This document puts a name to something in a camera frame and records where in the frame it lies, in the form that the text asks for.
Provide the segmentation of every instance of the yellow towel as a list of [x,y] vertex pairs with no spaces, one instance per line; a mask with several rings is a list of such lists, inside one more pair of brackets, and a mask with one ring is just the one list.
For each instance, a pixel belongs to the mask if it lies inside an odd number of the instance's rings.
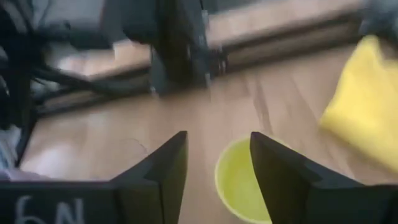
[[398,62],[365,37],[341,74],[321,127],[398,172]]

